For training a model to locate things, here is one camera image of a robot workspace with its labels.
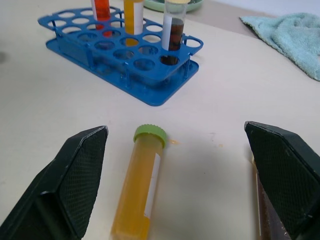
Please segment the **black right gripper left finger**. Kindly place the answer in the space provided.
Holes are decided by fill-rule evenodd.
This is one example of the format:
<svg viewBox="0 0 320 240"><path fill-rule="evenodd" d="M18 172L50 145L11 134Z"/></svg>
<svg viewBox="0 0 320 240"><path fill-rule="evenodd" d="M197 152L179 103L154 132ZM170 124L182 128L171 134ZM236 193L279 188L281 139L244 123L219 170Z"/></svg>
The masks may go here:
<svg viewBox="0 0 320 240"><path fill-rule="evenodd" d="M81 240L98 195L108 133L102 125L68 138L0 225L0 240Z"/></svg>

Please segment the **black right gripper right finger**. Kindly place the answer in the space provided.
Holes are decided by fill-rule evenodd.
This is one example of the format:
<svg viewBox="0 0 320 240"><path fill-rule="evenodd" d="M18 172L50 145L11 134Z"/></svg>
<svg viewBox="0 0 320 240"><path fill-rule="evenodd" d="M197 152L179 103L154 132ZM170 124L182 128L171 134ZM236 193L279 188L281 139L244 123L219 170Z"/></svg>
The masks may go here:
<svg viewBox="0 0 320 240"><path fill-rule="evenodd" d="M257 173L291 240L320 240L320 156L296 133L244 124Z"/></svg>

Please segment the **yellow tube with green cap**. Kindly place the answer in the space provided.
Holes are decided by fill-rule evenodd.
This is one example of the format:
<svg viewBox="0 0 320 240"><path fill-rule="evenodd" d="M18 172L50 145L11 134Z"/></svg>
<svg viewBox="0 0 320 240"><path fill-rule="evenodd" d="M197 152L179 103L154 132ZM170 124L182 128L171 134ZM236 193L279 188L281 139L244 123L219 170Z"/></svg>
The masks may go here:
<svg viewBox="0 0 320 240"><path fill-rule="evenodd" d="M167 134L153 124L140 125L126 172L109 240L147 240Z"/></svg>

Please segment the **blue plastic test tube rack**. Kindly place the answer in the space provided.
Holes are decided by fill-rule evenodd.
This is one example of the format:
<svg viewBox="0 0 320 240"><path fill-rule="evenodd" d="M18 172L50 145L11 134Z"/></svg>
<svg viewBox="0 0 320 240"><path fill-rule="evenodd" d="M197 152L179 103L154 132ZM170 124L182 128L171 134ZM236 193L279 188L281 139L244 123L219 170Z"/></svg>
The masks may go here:
<svg viewBox="0 0 320 240"><path fill-rule="evenodd" d="M193 36L183 35L177 51L166 51L147 37L162 36L143 20L143 32L125 32L124 12L112 7L110 19L97 21L90 7L61 10L40 17L38 23L53 31L46 47L120 90L153 107L163 105L199 70L191 59L204 45L189 46Z"/></svg>

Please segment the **red liquid tube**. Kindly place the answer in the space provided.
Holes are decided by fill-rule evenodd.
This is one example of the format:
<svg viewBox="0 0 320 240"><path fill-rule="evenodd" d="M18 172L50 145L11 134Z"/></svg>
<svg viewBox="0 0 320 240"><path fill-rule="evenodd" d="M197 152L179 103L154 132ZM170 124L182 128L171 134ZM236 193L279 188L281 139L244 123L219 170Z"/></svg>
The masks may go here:
<svg viewBox="0 0 320 240"><path fill-rule="evenodd" d="M96 21L105 22L110 19L109 0L91 0L91 7Z"/></svg>

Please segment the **light blue towel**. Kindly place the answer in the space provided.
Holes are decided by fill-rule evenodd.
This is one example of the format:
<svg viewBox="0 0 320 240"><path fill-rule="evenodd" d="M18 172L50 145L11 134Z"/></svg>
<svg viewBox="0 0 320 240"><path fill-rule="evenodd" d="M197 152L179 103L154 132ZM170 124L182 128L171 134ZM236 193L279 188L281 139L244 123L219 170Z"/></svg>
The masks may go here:
<svg viewBox="0 0 320 240"><path fill-rule="evenodd" d="M320 16L300 12L279 17L241 16L240 20L267 45L320 82Z"/></svg>

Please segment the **pale green plate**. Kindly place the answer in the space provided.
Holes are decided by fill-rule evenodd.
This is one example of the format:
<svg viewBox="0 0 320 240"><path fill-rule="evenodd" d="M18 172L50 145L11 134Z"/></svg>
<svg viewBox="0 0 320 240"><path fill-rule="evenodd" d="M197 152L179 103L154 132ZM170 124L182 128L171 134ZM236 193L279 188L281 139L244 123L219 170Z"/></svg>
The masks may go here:
<svg viewBox="0 0 320 240"><path fill-rule="evenodd" d="M156 12L164 12L165 10L165 3L169 2L169 0L144 0L144 7ZM204 0L190 0L188 4L186 5L186 12L192 12L195 10L198 10ZM183 4L182 3L173 3L171 2L169 4L169 9L170 10L181 10Z"/></svg>

